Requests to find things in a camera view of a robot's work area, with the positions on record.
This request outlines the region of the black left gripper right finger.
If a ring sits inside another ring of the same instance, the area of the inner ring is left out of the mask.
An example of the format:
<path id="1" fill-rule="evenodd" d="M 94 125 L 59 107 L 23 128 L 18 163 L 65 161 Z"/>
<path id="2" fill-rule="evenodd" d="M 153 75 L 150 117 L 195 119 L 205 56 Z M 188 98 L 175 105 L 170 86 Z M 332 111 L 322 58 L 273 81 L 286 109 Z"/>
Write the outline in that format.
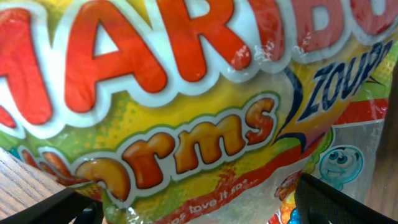
<path id="1" fill-rule="evenodd" d="M 295 190 L 302 224 L 397 224 L 310 174 L 303 174 Z"/>

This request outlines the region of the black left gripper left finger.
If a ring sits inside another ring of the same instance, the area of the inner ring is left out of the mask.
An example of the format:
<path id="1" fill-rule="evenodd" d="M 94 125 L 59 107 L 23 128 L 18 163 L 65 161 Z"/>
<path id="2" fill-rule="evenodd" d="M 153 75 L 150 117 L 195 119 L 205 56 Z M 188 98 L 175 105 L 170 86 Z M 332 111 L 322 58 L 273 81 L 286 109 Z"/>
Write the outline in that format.
<path id="1" fill-rule="evenodd" d="M 1 220 L 1 224 L 102 224 L 103 205 L 97 200 L 64 189 L 55 195 Z"/>

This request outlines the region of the Haribo gummy worms bag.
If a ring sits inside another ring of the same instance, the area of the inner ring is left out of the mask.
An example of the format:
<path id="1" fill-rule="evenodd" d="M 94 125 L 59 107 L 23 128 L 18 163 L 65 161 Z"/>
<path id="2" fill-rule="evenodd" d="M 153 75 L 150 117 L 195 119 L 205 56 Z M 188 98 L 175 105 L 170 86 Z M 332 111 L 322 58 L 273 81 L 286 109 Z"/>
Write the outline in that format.
<path id="1" fill-rule="evenodd" d="M 297 223 L 299 177 L 362 199 L 397 2 L 1 2 L 1 147 L 109 223 Z"/>

